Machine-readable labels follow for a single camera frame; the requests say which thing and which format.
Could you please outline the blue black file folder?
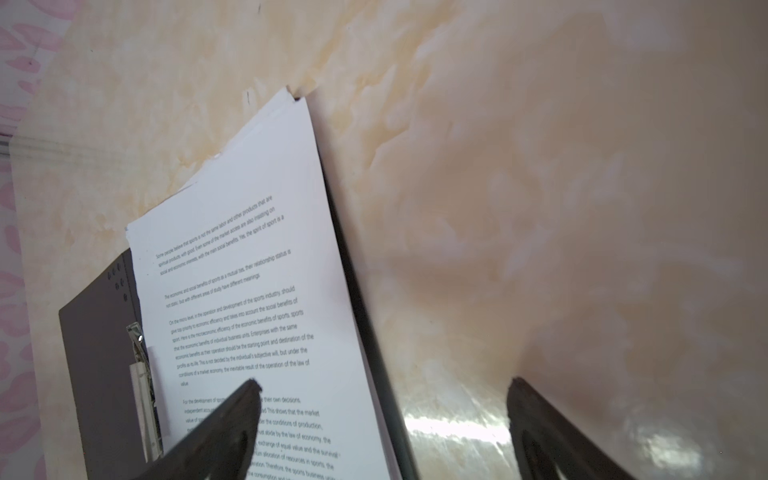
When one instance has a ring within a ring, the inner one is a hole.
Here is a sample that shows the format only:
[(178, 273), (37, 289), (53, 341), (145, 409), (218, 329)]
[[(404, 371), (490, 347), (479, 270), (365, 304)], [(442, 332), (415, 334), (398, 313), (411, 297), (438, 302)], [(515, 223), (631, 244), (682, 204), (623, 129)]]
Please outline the blue black file folder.
[[(400, 477), (417, 477), (408, 434), (394, 399), (345, 240), (327, 191), (331, 217), (370, 377)], [(59, 312), (87, 475), (129, 479), (175, 447), (163, 446), (158, 401), (128, 248)]]

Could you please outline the green highlighted paper sheet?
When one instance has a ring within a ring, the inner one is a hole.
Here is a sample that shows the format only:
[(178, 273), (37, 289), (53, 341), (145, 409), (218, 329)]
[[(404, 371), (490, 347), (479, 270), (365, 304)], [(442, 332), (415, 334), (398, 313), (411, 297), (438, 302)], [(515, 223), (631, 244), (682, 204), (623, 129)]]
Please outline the green highlighted paper sheet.
[(397, 479), (305, 100), (279, 91), (127, 226), (165, 449), (247, 380), (252, 479)]

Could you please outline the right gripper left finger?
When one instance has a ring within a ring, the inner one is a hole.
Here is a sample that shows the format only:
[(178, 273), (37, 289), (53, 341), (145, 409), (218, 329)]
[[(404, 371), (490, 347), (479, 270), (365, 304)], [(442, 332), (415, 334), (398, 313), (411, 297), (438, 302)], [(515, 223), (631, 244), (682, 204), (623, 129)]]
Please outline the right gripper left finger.
[(256, 446), (261, 392), (255, 380), (245, 381), (137, 479), (245, 479)]

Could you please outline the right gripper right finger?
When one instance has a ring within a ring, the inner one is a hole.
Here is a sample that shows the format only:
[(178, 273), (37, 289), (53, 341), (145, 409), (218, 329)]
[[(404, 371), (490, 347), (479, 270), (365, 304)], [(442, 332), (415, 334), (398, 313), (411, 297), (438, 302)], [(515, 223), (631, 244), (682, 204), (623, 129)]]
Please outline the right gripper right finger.
[(523, 479), (632, 477), (523, 378), (512, 379), (506, 405)]

